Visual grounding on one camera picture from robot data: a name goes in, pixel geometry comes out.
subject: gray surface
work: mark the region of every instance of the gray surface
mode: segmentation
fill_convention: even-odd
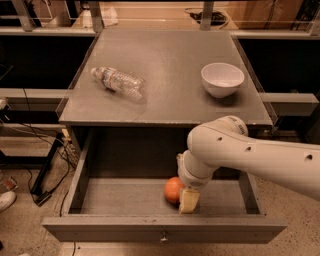
[[[245,73],[230,97],[215,99],[202,86],[201,69],[226,62]],[[133,102],[99,85],[90,73],[110,66],[147,81],[146,101]],[[105,29],[60,118],[72,125],[190,127],[225,115],[247,124],[271,120],[228,32]]]

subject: metal bar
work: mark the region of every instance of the metal bar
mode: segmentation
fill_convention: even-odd
[[[208,31],[211,28],[213,2],[205,1],[202,9],[200,30]]]
[[[35,23],[31,19],[28,9],[23,0],[11,0],[17,14],[19,15],[20,23],[24,31],[32,31],[35,28]]]
[[[102,21],[102,15],[100,10],[100,4],[98,1],[90,1],[89,7],[90,7],[90,13],[92,18],[92,24],[93,24],[93,30],[96,33],[99,33],[103,29],[103,21]]]
[[[316,14],[316,17],[313,20],[312,27],[309,30],[310,36],[319,36],[320,35],[320,8]]]

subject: concrete floor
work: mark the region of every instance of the concrete floor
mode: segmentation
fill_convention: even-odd
[[[1,136],[0,138],[1,149],[6,145],[13,150],[14,144],[10,144]],[[42,147],[43,152],[48,150],[48,145],[43,141],[38,144],[33,143],[32,147]],[[34,181],[38,169],[31,171]],[[66,162],[56,155],[43,183],[43,189],[51,189],[66,171]],[[22,253],[29,253],[31,256],[71,256],[74,250],[74,255],[78,256],[320,255],[320,202],[259,178],[257,185],[267,217],[286,219],[289,224],[269,244],[61,243],[41,226],[41,221],[45,216],[59,216],[62,200],[73,174],[71,171],[52,198],[42,207],[38,207],[33,203],[29,193],[28,171],[1,169],[1,181],[13,177],[18,183],[18,188],[15,189],[18,196],[16,202],[0,213],[0,240],[4,246],[0,251],[1,256],[16,256]],[[0,193],[5,191],[5,187],[0,185]]]

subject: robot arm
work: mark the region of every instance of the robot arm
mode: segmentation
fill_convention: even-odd
[[[320,201],[320,146],[247,137],[244,122],[227,116],[195,127],[178,156],[178,174],[200,189],[220,166],[238,169]]]

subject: ceramic bowl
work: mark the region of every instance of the ceramic bowl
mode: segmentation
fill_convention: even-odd
[[[243,72],[227,63],[211,63],[202,69],[201,76],[204,88],[215,98],[233,94],[244,81]]]

